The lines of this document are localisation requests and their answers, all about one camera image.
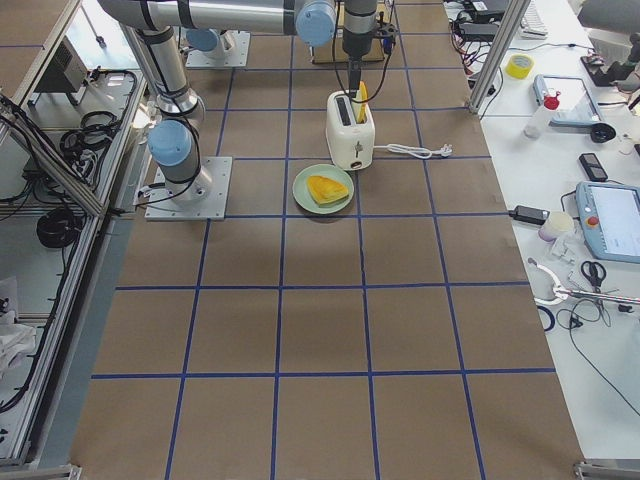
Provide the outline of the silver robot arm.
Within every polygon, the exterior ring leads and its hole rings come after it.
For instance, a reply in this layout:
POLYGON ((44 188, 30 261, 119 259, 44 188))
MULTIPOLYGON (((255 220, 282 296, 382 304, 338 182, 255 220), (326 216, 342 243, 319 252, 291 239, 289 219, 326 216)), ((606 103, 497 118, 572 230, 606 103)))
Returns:
POLYGON ((344 91, 351 99, 359 89, 362 59, 378 30, 375 1, 180 1, 178 12, 185 27, 297 35, 310 46, 331 40, 341 19, 348 65, 344 91))
POLYGON ((162 120, 149 134, 148 147, 164 175, 166 194, 160 204, 198 202, 213 183, 199 145, 204 106, 188 81, 175 29, 297 35, 318 46, 331 38, 336 20, 328 1, 101 1, 99 5, 119 22, 145 79, 156 91, 162 120))

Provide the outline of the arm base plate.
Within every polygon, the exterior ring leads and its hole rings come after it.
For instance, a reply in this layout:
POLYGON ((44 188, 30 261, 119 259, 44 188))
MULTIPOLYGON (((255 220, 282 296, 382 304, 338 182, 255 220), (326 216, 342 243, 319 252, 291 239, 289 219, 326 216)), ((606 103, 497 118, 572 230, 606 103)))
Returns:
POLYGON ((244 67, 251 35, 239 30, 188 29, 186 41, 188 69, 244 67))
POLYGON ((148 221, 199 221, 225 218, 233 159, 231 157, 201 158, 201 169, 191 186, 167 183, 160 168, 154 181, 163 186, 151 191, 145 219, 148 221))

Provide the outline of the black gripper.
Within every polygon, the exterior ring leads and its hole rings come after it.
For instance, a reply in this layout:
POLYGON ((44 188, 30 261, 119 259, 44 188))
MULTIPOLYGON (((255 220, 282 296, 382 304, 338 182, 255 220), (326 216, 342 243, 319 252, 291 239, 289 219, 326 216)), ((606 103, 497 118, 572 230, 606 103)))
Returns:
POLYGON ((348 59, 348 82, 349 85, 349 97, 355 98, 356 96, 361 95, 361 60, 358 58, 349 58, 348 59))

